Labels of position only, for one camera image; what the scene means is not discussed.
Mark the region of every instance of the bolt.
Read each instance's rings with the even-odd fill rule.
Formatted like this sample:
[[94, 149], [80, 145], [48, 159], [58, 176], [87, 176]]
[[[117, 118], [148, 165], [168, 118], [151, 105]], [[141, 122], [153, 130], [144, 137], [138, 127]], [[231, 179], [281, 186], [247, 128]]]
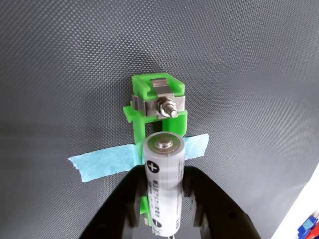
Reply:
[[168, 114], [172, 118], [176, 118], [178, 116], [177, 109], [171, 104], [165, 105], [163, 107], [163, 110], [165, 111], [166, 114]]
[[158, 112], [165, 117], [176, 118], [178, 116], [176, 104], [166, 97], [163, 97], [158, 101]]

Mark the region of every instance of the white object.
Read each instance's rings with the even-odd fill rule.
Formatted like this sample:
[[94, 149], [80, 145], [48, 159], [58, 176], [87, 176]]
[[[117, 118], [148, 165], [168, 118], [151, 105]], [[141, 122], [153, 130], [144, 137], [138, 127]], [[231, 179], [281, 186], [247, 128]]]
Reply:
[[298, 238], [298, 228], [315, 214], [319, 208], [319, 165], [315, 169], [310, 181], [302, 189], [296, 201], [288, 211], [287, 215], [275, 231], [272, 239], [295, 239]]

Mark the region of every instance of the white battery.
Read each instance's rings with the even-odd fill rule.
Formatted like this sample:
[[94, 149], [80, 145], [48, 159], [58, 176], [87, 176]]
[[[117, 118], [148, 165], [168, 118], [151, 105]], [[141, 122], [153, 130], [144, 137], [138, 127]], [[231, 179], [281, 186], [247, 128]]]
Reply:
[[153, 231], [171, 237], [179, 229], [185, 143], [172, 132], [148, 136], [143, 145]]

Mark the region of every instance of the gray textured backdrop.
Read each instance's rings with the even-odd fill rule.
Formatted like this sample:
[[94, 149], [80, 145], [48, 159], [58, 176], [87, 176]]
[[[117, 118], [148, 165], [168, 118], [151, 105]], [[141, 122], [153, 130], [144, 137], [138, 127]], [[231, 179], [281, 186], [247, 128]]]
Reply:
[[81, 183], [67, 158], [133, 143], [130, 77], [153, 72], [210, 135], [187, 164], [272, 236], [319, 163], [317, 0], [1, 0], [0, 238], [79, 237], [125, 173]]

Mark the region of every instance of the metal bracket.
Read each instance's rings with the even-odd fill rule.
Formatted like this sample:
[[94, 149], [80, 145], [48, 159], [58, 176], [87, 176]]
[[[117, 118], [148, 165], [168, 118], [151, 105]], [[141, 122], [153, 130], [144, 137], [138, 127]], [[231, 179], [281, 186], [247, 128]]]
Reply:
[[143, 111], [144, 116], [158, 116], [159, 119], [175, 118], [178, 112], [185, 110], [185, 96], [175, 97], [166, 78], [151, 81], [158, 98], [144, 101], [141, 97], [133, 95], [134, 110]]

